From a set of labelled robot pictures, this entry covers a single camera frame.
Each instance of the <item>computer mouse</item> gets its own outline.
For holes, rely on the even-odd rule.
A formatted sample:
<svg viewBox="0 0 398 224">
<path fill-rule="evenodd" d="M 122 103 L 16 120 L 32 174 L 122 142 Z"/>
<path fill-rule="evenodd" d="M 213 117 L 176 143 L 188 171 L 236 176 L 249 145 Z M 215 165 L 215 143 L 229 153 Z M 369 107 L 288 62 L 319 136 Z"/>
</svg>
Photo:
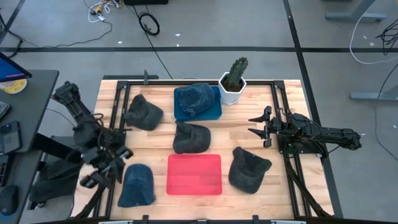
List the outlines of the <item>computer mouse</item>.
<svg viewBox="0 0 398 224">
<path fill-rule="evenodd" d="M 11 215 L 18 208 L 18 187 L 6 186 L 0 193 L 0 212 L 3 215 Z"/>
</svg>

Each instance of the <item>potted cactus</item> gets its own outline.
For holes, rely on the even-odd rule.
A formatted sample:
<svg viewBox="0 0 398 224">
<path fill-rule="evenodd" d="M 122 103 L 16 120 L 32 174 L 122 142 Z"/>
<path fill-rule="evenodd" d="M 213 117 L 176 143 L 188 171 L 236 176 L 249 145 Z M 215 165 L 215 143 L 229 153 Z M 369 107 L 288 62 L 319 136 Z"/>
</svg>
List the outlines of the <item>potted cactus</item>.
<svg viewBox="0 0 398 224">
<path fill-rule="evenodd" d="M 218 80 L 218 88 L 221 93 L 222 102 L 232 105 L 238 102 L 246 82 L 242 78 L 243 72 L 248 67 L 248 59 L 241 57 L 232 64 L 231 70 L 225 72 Z"/>
</svg>

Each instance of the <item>gray floor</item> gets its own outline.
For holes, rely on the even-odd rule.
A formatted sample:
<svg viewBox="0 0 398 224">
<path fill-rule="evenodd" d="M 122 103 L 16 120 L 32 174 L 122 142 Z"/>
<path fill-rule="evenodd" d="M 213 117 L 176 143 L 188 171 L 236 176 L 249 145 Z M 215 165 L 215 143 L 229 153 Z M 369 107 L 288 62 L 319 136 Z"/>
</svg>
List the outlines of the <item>gray floor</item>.
<svg viewBox="0 0 398 224">
<path fill-rule="evenodd" d="M 96 3 L 86 0 L 88 4 Z M 326 21 L 327 10 L 349 10 L 358 1 L 290 1 L 302 47 L 348 47 L 354 24 Z M 17 1 L 0 2 L 2 15 L 11 16 Z M 166 6 L 149 6 L 161 25 L 161 33 L 151 37 L 156 47 L 256 46 L 293 47 L 282 1 L 170 0 Z M 371 12 L 385 13 L 386 21 L 360 24 L 353 47 L 380 47 L 375 39 L 396 18 L 395 0 L 376 1 Z M 103 39 L 75 47 L 149 47 L 136 17 L 126 8 L 111 8 L 105 14 L 113 31 Z M 106 24 L 90 24 L 82 1 L 27 0 L 11 30 L 37 45 L 69 44 L 99 36 Z M 17 40 L 7 35 L 1 47 L 13 47 Z M 236 58 L 249 59 L 246 78 L 301 79 L 294 52 L 159 52 L 174 78 L 218 78 Z M 396 56 L 381 53 L 357 54 L 372 62 Z M 378 91 L 395 63 L 361 65 L 349 53 L 305 53 L 305 63 L 312 84 L 322 125 L 353 128 L 362 134 L 363 148 L 358 151 L 336 150 L 330 155 L 345 218 L 398 222 L 398 163 L 378 145 L 374 135 L 374 102 L 352 101 L 352 91 Z M 57 69 L 57 86 L 69 80 L 81 90 L 90 110 L 95 107 L 103 75 L 137 75 L 144 69 L 160 78 L 169 78 L 153 52 L 52 52 L 21 53 L 14 60 L 26 69 Z M 386 84 L 394 86 L 397 75 Z M 64 107 L 50 102 L 49 108 L 68 114 Z M 395 155 L 398 129 L 395 103 L 380 103 L 378 133 L 381 141 Z M 67 121 L 51 111 L 45 114 L 40 132 L 68 136 Z M 21 223 L 61 220 L 68 216 L 71 197 L 58 198 L 41 210 L 28 211 Z"/>
</svg>

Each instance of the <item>blue tray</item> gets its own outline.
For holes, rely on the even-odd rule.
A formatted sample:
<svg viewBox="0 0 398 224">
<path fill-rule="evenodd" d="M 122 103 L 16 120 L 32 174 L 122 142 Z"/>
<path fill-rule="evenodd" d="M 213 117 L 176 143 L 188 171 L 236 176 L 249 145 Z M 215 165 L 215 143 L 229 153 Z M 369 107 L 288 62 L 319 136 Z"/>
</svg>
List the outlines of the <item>blue tray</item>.
<svg viewBox="0 0 398 224">
<path fill-rule="evenodd" d="M 218 89 L 218 86 L 212 86 L 211 88 L 213 89 L 215 95 L 215 102 L 213 106 L 201 113 L 198 113 L 194 117 L 191 117 L 188 113 L 182 111 L 177 99 L 179 89 L 174 89 L 174 118 L 179 121 L 204 121 L 219 119 L 223 114 L 223 111 L 221 110 L 220 90 Z"/>
</svg>

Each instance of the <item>white cable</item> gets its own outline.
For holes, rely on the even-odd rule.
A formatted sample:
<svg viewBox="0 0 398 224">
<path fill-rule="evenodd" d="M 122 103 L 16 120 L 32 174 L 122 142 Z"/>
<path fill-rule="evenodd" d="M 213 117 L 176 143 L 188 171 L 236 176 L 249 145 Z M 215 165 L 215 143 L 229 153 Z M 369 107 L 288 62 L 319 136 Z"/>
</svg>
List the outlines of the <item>white cable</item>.
<svg viewBox="0 0 398 224">
<path fill-rule="evenodd" d="M 93 9 L 95 6 L 97 6 L 97 5 L 99 5 L 99 4 L 102 4 L 103 1 L 105 1 L 105 0 L 101 0 L 99 3 L 90 6 L 90 8 L 88 9 L 88 21 L 89 21 L 90 23 L 95 23 L 95 22 L 101 21 L 101 19 L 97 19 L 97 20 L 95 20 L 95 21 L 92 21 L 92 20 L 90 19 L 90 17 L 91 17 L 90 12 L 92 11 L 92 9 Z M 111 12 L 111 8 L 109 8 L 109 6 L 114 6 L 114 5 L 115 5 L 115 4 L 113 4 L 112 2 L 109 2 L 109 1 L 108 1 L 107 3 L 104 4 L 103 8 L 105 9 L 105 12 L 109 14 L 109 13 Z"/>
<path fill-rule="evenodd" d="M 355 58 L 355 60 L 356 60 L 357 62 L 362 63 L 362 64 L 364 64 L 364 65 L 373 65 L 373 64 L 375 64 L 375 63 L 390 62 L 390 61 L 393 61 L 393 60 L 395 60 L 395 59 L 398 58 L 398 56 L 396 56 L 396 57 L 394 57 L 394 58 L 392 58 L 392 59 L 390 59 L 390 60 L 381 60 L 381 61 L 377 61 L 377 62 L 363 62 L 363 61 L 361 61 L 360 59 L 356 58 L 355 55 L 354 55 L 354 52 L 353 52 L 353 49 L 351 48 L 351 46 L 352 46 L 352 44 L 353 44 L 353 39 L 354 39 L 356 27 L 358 26 L 360 20 L 361 20 L 362 17 L 365 15 L 365 13 L 373 6 L 373 4 L 374 4 L 374 3 L 372 3 L 372 4 L 368 7 L 368 9 L 367 9 L 367 10 L 362 14 L 362 16 L 358 19 L 358 22 L 356 22 L 355 27 L 354 27 L 354 31 L 353 31 L 353 35 L 351 36 L 351 41 L 349 42 L 349 51 L 351 52 L 351 55 L 353 55 L 353 57 Z"/>
</svg>

